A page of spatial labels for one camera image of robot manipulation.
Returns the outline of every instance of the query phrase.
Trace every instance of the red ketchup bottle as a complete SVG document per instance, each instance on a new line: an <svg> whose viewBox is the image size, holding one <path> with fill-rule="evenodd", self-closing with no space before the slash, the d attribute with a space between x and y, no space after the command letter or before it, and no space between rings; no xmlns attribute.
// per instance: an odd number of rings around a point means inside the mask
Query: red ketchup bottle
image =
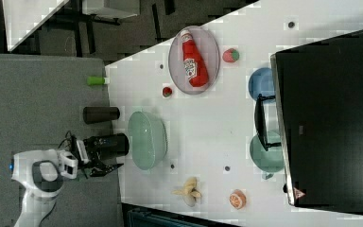
<svg viewBox="0 0 363 227"><path fill-rule="evenodd" d="M181 32L181 41L184 69L188 81L193 87L201 87L208 82L208 72L188 29Z"/></svg>

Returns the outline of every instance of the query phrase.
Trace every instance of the green mug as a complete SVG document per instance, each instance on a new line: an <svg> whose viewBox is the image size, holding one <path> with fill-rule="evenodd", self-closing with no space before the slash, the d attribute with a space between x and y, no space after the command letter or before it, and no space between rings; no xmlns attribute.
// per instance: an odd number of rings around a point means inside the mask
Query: green mug
<svg viewBox="0 0 363 227"><path fill-rule="evenodd" d="M280 135L274 131L267 131L270 143L280 143ZM250 143L250 155L255 165L265 172L265 180L271 178L275 172L279 172L285 167L282 147L271 147L268 151L262 146L258 135L255 135Z"/></svg>

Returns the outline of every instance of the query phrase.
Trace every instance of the black mug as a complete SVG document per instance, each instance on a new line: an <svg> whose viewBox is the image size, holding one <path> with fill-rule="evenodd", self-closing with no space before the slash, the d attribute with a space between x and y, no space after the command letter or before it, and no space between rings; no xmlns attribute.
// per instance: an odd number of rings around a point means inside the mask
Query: black mug
<svg viewBox="0 0 363 227"><path fill-rule="evenodd" d="M119 119L120 112L117 107L85 107L83 118L86 124L111 121Z"/></svg>

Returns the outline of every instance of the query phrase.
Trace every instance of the green bowl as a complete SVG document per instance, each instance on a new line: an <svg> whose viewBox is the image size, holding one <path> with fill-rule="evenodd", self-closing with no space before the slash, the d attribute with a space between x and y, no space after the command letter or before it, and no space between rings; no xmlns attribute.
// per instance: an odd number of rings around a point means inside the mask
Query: green bowl
<svg viewBox="0 0 363 227"><path fill-rule="evenodd" d="M152 113L135 112L129 120L132 160L143 170L160 163L167 152L166 133L160 118Z"/></svg>

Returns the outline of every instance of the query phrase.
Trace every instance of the metal frame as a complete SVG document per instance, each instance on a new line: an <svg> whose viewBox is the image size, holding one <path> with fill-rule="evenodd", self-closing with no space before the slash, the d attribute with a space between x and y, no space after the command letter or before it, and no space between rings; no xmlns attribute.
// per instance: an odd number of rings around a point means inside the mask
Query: metal frame
<svg viewBox="0 0 363 227"><path fill-rule="evenodd" d="M161 28L159 26L159 19L158 19L158 9L156 6L156 3L152 5L152 16L154 18L154 25L155 25L155 33L156 33L156 41L157 43L160 43L162 41L161 39Z"/></svg>
<svg viewBox="0 0 363 227"><path fill-rule="evenodd" d="M294 191L290 173L290 164L288 160L288 150L287 150L287 141L285 136L285 123L283 119L283 111L282 111L282 100L281 100L281 91L279 87L279 78L278 78L278 67L276 63L276 54L270 56L270 64L272 67L272 76L273 76L273 84L275 86L275 95L276 95L276 111L278 114L278 122L279 122L279 133L281 136L282 142L282 152L283 158L285 162L285 182L287 187L287 197L288 203L294 206L295 198L294 198Z"/></svg>

